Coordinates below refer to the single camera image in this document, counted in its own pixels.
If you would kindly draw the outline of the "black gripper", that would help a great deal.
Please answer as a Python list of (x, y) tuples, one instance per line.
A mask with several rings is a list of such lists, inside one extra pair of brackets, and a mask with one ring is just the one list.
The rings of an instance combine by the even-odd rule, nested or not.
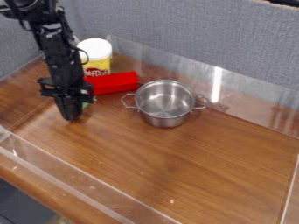
[(52, 78), (40, 78), (37, 83), (41, 87), (41, 95), (54, 100), (60, 114), (66, 121), (74, 121), (82, 113), (81, 89), (93, 94), (93, 86), (81, 80), (70, 86), (61, 86), (53, 83)]

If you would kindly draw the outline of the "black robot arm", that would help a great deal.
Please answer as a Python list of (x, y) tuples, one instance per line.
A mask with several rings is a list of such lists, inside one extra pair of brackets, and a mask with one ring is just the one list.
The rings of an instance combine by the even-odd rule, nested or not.
[(60, 114), (74, 121), (82, 113), (82, 104), (94, 102), (93, 86), (84, 81), (84, 62), (65, 10), (57, 0), (0, 0), (0, 14), (15, 19), (31, 33), (49, 77), (37, 80), (42, 96), (54, 99)]

